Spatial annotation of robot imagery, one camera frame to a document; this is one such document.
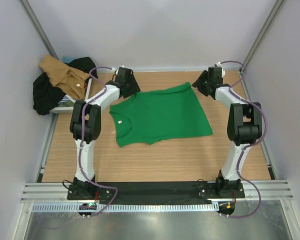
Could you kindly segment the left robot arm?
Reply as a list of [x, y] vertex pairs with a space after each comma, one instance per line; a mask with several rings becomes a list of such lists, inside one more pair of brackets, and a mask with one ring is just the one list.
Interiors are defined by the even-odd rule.
[[113, 72], [112, 79], [102, 84], [102, 89], [86, 100], [74, 103], [69, 130], [75, 140], [77, 169], [74, 188], [83, 199], [91, 200], [96, 194], [94, 147], [101, 133], [102, 111], [119, 98], [128, 98], [141, 91], [132, 69], [106, 67]]

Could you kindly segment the green tank top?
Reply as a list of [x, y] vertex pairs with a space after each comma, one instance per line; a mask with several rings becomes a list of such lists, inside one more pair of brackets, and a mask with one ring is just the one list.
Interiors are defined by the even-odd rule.
[[164, 90], [138, 92], [111, 105], [120, 147], [213, 135], [208, 118], [189, 82]]

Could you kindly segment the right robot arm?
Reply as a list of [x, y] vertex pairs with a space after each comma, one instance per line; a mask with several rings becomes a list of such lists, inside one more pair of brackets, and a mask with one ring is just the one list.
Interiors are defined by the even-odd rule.
[[240, 189], [241, 172], [248, 152], [263, 134], [261, 105], [237, 95], [223, 82], [225, 71], [221, 65], [204, 70], [192, 84], [206, 97], [222, 103], [228, 110], [227, 137], [231, 141], [224, 166], [215, 181], [215, 192], [227, 198]]

